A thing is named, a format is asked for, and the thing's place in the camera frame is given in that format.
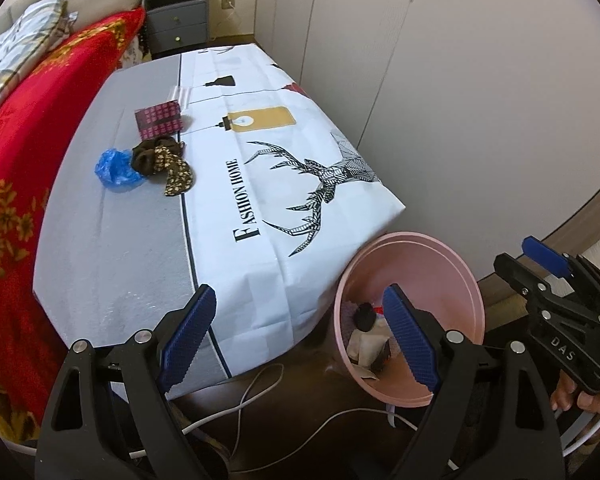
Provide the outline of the right hand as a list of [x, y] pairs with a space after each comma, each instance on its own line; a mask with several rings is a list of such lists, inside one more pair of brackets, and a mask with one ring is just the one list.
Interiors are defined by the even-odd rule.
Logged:
[[550, 407], [553, 411], [560, 408], [568, 411], [577, 405], [580, 410], [600, 415], [600, 393], [596, 396], [584, 391], [576, 394], [578, 385], [565, 372], [560, 372], [556, 389], [550, 396]]

